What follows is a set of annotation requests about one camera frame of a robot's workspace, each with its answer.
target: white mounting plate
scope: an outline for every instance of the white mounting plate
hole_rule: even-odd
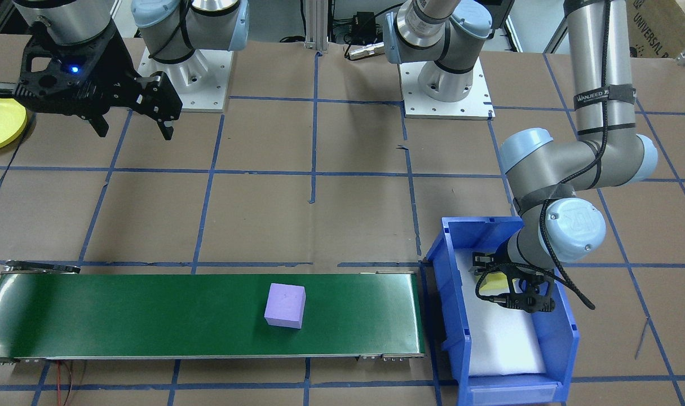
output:
[[[474,81],[468,97],[458,102],[446,103],[426,95],[417,84],[417,77],[426,62],[410,62],[400,65],[402,96],[405,100],[405,116],[410,118],[452,118],[458,120],[487,120],[495,110],[482,72],[480,59],[475,62]]]
[[[216,51],[202,49],[209,64],[209,72],[214,76],[205,79],[205,84],[200,89],[190,93],[179,93],[182,100],[182,111],[201,111],[220,113],[224,111],[224,101],[227,100],[227,86],[229,85],[229,73],[232,71],[232,51]],[[142,76],[151,76],[154,73],[154,64],[147,63],[149,50],[144,49],[142,62],[137,72]]]

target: purple cube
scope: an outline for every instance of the purple cube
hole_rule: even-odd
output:
[[[302,328],[304,286],[273,283],[269,287],[264,318],[270,326]]]

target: black cable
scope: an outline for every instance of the black cable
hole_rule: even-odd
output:
[[[350,43],[347,44],[347,49],[345,49],[345,51],[344,51],[344,57],[345,57],[345,59],[350,59],[350,48],[352,48],[352,40],[355,39],[355,38],[357,38],[358,34],[360,34],[360,31],[362,31],[362,29],[363,29],[364,26],[366,26],[370,21],[375,21],[375,19],[376,19],[377,17],[383,15],[383,13],[386,13],[386,12],[389,11],[389,10],[393,10],[393,8],[398,8],[398,7],[400,7],[400,6],[403,5],[403,4],[404,4],[404,3],[398,3],[398,5],[394,5],[394,6],[385,8],[385,10],[380,11],[379,13],[377,13],[377,14],[374,15],[374,16],[371,16],[370,18],[368,18],[367,21],[365,21],[364,23],[360,24],[360,26],[357,27],[357,31],[355,32],[355,34],[352,34],[352,35],[350,36]]]
[[[602,62],[600,62],[600,86],[605,87],[606,82],[607,82],[607,64],[608,64],[608,36],[610,35],[610,15],[611,15],[611,1],[612,0],[605,0],[605,6],[603,7],[603,46],[602,46]],[[606,151],[606,146],[608,144],[608,101],[603,99],[602,100],[602,108],[603,108],[603,136],[602,140],[600,141],[600,148],[598,149],[597,153],[595,154],[595,157],[593,161],[586,165],[583,169],[573,173],[572,175],[569,175],[568,177],[564,178],[563,180],[560,181],[560,183],[568,183],[570,180],[574,180],[575,178],[579,177],[580,175],[584,174],[585,172],[588,172],[588,170],[592,169],[595,167],[595,165],[600,163],[600,160],[603,158],[603,154]],[[563,268],[560,260],[555,254],[555,251],[553,250],[552,245],[550,244],[550,239],[548,235],[548,229],[546,228],[546,216],[547,216],[547,211],[548,207],[550,206],[550,203],[552,200],[545,200],[543,202],[543,207],[541,208],[540,211],[540,218],[539,218],[539,223],[538,226],[540,227],[540,234],[541,237],[543,237],[543,243],[545,244],[545,248],[548,250],[548,253],[550,254],[550,258],[553,260],[553,263],[555,264],[555,267],[558,269],[562,277],[569,283],[569,285],[566,285],[570,290],[572,290],[582,301],[582,303],[585,304],[589,309],[593,310],[595,309],[595,305],[587,298],[585,295],[580,292],[580,289],[575,285],[575,283],[570,280],[570,277],[567,275],[567,272]]]
[[[307,20],[304,18],[304,0],[299,0],[299,14],[302,16],[302,31],[307,36]]]
[[[177,26],[174,28],[174,30],[172,30],[172,33],[170,34],[169,38],[167,38],[167,41],[165,41],[164,44],[162,44],[162,46],[160,46],[160,48],[157,49],[157,51],[150,53],[149,58],[157,56],[157,54],[164,51],[164,49],[167,48],[167,46],[169,46],[169,44],[172,42],[172,39],[174,39],[174,36],[176,36],[177,32],[180,31],[180,29],[182,28],[182,25],[184,24],[185,19],[187,18],[187,12],[189,11],[189,8],[191,6],[192,0],[187,0],[187,2],[183,6],[179,6],[179,23],[177,23]]]

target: conveyor belt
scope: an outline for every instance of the conveyor belt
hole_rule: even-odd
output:
[[[300,330],[263,318],[270,283],[306,289]],[[410,274],[12,274],[0,280],[0,361],[422,356]]]

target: blue bin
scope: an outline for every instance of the blue bin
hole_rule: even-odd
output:
[[[556,283],[557,288],[552,295],[555,310],[532,315],[546,373],[469,376],[474,337],[470,334],[454,250],[494,252],[522,226],[522,219],[513,217],[443,218],[443,229],[427,253],[427,259],[435,267],[435,279],[443,303],[447,333],[443,350],[450,355],[453,377],[460,385],[458,406],[567,400],[580,335],[560,283]]]

